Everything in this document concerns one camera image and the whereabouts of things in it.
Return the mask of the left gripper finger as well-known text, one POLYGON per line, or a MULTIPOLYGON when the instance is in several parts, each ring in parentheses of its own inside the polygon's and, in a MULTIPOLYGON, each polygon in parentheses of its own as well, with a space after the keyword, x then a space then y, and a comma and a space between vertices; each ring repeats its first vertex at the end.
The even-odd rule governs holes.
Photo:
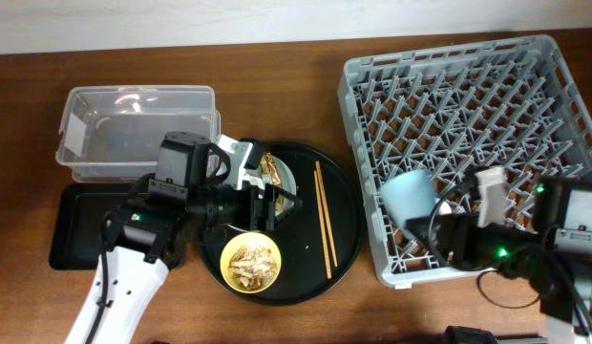
POLYGON ((285 191, 279 186, 274 186, 274 202, 277 203, 280 199, 286 199, 293 202, 294 206, 301 206, 302 200, 288 191, 285 191))
POLYGON ((295 215, 297 212, 299 212, 302 209, 302 207, 300 205, 293 205, 291 208, 281 212, 281 213, 277 213, 275 206, 273 205, 270 210, 269 210, 269 232, 275 232, 278 230, 278 228, 290 217, 292 217, 293 215, 295 215))

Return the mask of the yellow bowl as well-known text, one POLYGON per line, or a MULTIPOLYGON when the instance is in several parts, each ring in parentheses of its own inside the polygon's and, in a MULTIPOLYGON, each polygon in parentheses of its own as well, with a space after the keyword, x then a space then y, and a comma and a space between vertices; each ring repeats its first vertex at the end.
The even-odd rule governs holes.
POLYGON ((225 245, 220 266, 222 277, 231 289, 258 293, 268 289, 278 278, 282 255, 267 235, 247 232, 225 245))

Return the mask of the food scraps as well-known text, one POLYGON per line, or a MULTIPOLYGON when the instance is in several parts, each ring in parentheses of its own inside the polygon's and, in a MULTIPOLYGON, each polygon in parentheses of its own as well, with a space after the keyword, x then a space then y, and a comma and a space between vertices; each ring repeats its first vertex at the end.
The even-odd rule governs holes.
POLYGON ((279 266, 269 247, 242 246, 230 258, 228 272, 240 288, 256 291, 274 280, 279 266))

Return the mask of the blue cup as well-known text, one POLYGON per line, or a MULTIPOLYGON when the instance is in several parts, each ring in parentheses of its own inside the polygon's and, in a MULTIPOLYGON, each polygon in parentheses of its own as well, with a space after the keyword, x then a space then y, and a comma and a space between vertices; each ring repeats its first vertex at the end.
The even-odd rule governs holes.
POLYGON ((403 226, 408 220, 428 217, 435 206, 435 191, 430 173, 425 169, 402 173, 380 188, 391 218, 403 226))

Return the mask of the pink cup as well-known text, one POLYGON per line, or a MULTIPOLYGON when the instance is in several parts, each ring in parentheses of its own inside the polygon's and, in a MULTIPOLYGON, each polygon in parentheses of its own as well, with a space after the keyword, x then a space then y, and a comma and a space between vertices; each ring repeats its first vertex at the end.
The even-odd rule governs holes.
POLYGON ((440 207, 437 210, 438 215, 447 215, 451 214, 453 209, 448 201, 444 201, 440 204, 440 207))

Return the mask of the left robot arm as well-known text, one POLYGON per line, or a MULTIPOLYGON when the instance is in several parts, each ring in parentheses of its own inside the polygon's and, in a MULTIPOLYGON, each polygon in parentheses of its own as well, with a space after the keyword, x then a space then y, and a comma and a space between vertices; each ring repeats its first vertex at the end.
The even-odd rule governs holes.
POLYGON ((188 245, 205 245, 217 226, 268 234, 300 210, 299 197, 258 175, 264 154, 256 140, 166 133, 155 172, 102 217, 95 279, 68 342, 130 342, 188 245))

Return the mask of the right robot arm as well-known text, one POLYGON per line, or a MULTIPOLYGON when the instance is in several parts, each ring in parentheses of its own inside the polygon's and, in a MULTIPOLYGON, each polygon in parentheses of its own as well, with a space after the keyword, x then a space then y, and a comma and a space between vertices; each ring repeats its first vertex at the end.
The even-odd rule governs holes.
POLYGON ((549 321, 549 342, 592 343, 592 183, 541 178, 529 231, 504 223, 503 184, 464 187, 479 198, 477 212, 433 209, 406 221, 406 229, 454 269, 527 280, 549 321))

